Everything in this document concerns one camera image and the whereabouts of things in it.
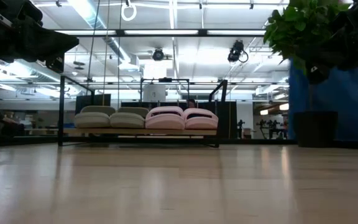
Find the black equipment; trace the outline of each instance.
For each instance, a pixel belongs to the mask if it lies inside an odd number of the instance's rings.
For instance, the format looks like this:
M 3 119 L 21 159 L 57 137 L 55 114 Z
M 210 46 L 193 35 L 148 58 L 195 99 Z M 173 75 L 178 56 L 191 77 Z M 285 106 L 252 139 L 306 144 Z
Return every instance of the black equipment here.
M 49 69 L 63 72 L 64 54 L 79 40 L 42 28 L 42 17 L 29 0 L 0 0 L 0 60 L 46 61 Z
M 308 72 L 325 77 L 335 66 L 340 70 L 358 68 L 358 0 L 349 10 L 340 12 L 330 26 L 333 35 L 328 41 L 296 50 L 297 56 L 306 61 Z
M 240 57 L 242 54 L 247 55 L 247 60 L 245 60 L 245 61 L 240 60 Z M 242 43 L 242 40 L 236 40 L 233 47 L 230 49 L 230 53 L 229 53 L 229 56 L 227 57 L 227 60 L 229 62 L 236 62 L 239 60 L 242 63 L 245 63 L 246 61 L 248 61 L 248 54 L 247 54 L 247 52 L 244 51 L 244 44 Z
M 162 49 L 155 49 L 153 54 L 153 60 L 155 61 L 162 61 L 164 59 L 164 53 L 162 52 Z

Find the cable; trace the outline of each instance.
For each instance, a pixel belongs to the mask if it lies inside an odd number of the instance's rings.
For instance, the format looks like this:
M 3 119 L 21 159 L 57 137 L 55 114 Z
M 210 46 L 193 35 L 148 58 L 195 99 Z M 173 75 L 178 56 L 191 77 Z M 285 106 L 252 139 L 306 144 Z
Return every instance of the cable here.
M 109 6 L 107 11 L 107 18 L 110 18 L 110 0 L 109 0 Z M 109 37 L 109 23 L 110 19 L 107 20 L 107 29 L 106 29 L 106 40 Z M 105 48 L 105 54 L 104 54 L 104 76 L 103 76 L 103 95 L 102 95 L 102 105 L 104 106 L 104 90 L 106 89 L 106 69 L 107 69 L 107 42 L 106 42 L 106 48 Z
M 123 13 L 123 11 L 121 10 L 121 16 L 119 17 L 119 29 L 121 30 L 121 25 L 122 25 L 122 15 L 123 15 L 124 13 Z M 118 49 L 121 49 L 121 37 L 118 37 Z M 120 58 L 120 56 L 121 56 L 121 51 L 119 50 L 118 51 L 118 64 L 120 63 L 120 61 L 119 61 L 119 58 Z M 117 80 L 118 80 L 118 90 L 117 90 L 117 96 L 118 96 L 118 100 L 117 100 L 117 110 L 118 110 L 118 108 L 119 108 L 119 73 L 120 73 L 120 69 L 119 69 L 119 66 L 118 66 L 118 77 L 117 77 Z
M 246 62 L 248 62 L 249 56 L 248 56 L 248 53 L 247 53 L 245 50 L 242 50 L 242 51 L 243 51 L 244 54 L 247 56 L 247 60 L 242 61 L 242 60 L 239 59 L 239 62 L 241 62 L 241 63 L 246 63 Z
M 98 23 L 99 8 L 100 8 L 100 0 L 98 2 L 98 10 L 96 10 L 96 17 L 95 17 L 96 19 L 94 20 L 94 26 L 93 26 L 91 52 L 89 53 L 88 75 L 86 76 L 86 81 L 87 81 L 86 94 L 88 94 L 88 88 L 90 87 L 92 52 L 93 52 L 93 44 L 94 44 L 94 35 L 96 33 L 96 24 Z

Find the potted plant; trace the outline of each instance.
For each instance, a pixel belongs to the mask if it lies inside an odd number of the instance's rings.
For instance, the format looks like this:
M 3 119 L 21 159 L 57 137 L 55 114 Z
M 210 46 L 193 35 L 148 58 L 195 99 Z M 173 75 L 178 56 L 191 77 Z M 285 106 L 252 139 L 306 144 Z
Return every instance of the potted plant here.
M 335 137 L 337 112 L 313 111 L 313 85 L 325 81 L 329 71 L 315 70 L 313 65 L 316 64 L 303 60 L 299 54 L 329 40 L 333 35 L 330 23 L 348 8 L 349 4 L 341 4 L 338 0 L 291 0 L 282 13 L 274 10 L 268 19 L 270 24 L 266 27 L 264 42 L 268 42 L 273 53 L 279 53 L 283 61 L 290 59 L 309 81 L 309 111 L 295 113 L 293 117 L 300 146 L 328 147 Z

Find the green leaves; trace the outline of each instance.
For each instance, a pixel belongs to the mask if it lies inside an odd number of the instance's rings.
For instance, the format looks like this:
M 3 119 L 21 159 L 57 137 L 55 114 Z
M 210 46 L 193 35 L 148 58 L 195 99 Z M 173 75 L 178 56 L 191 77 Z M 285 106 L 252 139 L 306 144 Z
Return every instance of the green leaves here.
M 272 13 L 272 19 L 278 20 L 280 18 L 281 18 L 281 15 L 280 15 L 279 11 L 277 9 L 274 10 L 273 13 Z
M 338 0 L 290 0 L 283 14 L 272 12 L 264 43 L 283 59 L 293 58 L 295 67 L 305 72 L 305 61 L 295 55 L 295 46 L 302 49 L 328 40 L 332 36 L 329 23 L 348 7 Z
M 295 7 L 297 9 L 303 9 L 307 6 L 307 0 L 290 0 L 290 3 L 288 6 Z
M 299 15 L 294 7 L 288 6 L 287 10 L 284 11 L 284 20 L 285 21 L 296 21 Z
M 295 28 L 299 31 L 304 31 L 304 29 L 306 28 L 306 23 L 305 22 L 298 22 L 295 24 Z

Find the ceiling pipe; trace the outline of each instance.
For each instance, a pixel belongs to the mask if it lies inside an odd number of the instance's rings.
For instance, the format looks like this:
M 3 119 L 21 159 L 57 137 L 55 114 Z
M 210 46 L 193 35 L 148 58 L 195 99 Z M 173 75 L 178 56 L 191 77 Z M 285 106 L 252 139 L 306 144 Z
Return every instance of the ceiling pipe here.
M 96 15 L 96 6 L 92 0 L 68 0 L 68 2 L 92 29 L 108 29 L 100 15 Z M 102 37 L 102 39 L 122 63 L 131 62 L 130 56 L 114 38 Z

